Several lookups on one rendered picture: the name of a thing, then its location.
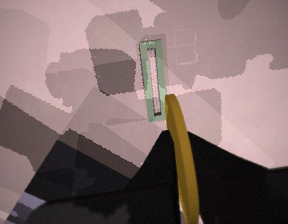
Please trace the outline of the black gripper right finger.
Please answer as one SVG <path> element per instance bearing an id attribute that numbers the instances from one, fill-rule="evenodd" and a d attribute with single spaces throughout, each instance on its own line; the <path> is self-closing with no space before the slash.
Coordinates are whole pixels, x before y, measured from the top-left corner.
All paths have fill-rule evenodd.
<path id="1" fill-rule="evenodd" d="M 269 169 L 187 132 L 203 224 L 278 224 L 288 166 Z"/>

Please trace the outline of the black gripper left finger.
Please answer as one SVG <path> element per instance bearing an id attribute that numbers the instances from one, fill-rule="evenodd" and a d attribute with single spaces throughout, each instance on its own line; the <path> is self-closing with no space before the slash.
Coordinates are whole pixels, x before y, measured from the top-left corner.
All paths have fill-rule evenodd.
<path id="1" fill-rule="evenodd" d="M 174 142 L 160 133 L 123 190 L 51 200 L 26 224 L 181 224 Z"/>

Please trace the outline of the gold coin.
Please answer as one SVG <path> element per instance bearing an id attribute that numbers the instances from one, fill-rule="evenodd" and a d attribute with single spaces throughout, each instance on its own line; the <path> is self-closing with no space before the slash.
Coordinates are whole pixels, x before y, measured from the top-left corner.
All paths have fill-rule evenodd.
<path id="1" fill-rule="evenodd" d="M 166 126 L 175 149 L 179 199 L 187 224 L 199 223 L 199 197 L 193 156 L 183 113 L 175 94 L 165 95 Z"/>

